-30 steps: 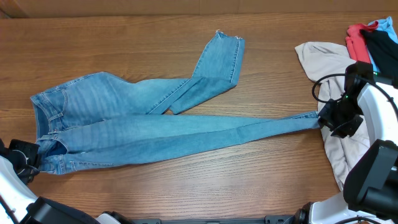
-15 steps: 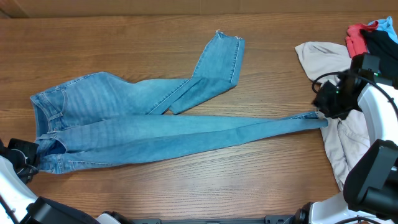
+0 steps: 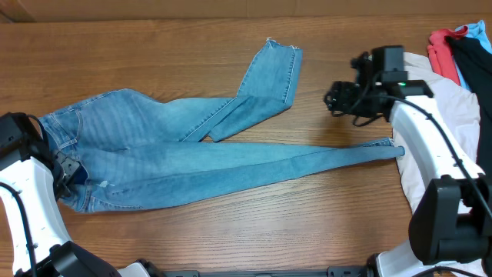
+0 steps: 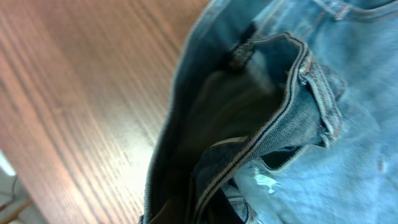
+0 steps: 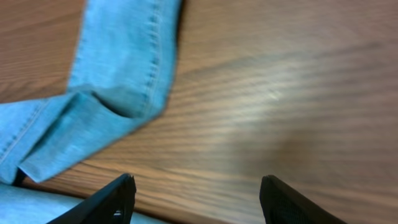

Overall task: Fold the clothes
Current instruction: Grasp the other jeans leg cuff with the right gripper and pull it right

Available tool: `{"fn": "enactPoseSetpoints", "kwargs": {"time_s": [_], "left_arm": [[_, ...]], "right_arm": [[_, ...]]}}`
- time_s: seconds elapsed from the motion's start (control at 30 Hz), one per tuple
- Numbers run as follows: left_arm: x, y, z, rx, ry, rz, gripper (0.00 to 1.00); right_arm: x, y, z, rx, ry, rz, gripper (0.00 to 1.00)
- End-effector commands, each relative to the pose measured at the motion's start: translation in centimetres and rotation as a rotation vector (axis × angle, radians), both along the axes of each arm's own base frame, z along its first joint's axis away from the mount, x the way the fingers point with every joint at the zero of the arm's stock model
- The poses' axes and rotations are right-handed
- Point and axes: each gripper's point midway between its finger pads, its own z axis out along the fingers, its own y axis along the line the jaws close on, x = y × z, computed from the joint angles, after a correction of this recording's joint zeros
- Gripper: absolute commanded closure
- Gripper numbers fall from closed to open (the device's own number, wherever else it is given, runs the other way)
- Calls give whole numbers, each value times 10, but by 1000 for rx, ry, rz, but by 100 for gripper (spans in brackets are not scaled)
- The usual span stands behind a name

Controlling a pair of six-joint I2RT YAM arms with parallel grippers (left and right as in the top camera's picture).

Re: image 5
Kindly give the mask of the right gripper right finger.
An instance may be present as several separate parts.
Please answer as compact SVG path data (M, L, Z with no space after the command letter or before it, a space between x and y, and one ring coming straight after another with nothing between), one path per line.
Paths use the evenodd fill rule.
M259 200L266 224L346 224L274 175L262 178Z

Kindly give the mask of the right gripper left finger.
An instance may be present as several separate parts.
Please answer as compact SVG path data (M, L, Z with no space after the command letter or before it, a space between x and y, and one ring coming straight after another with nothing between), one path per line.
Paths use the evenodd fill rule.
M129 224L135 194L134 177L123 174L49 224Z

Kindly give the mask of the light blue denim jeans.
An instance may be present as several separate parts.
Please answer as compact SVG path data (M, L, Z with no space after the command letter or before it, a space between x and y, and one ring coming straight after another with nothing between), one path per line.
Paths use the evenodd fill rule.
M180 0L87 1L63 95L1 105L1 222L48 223L78 199L42 182L156 118L174 79Z

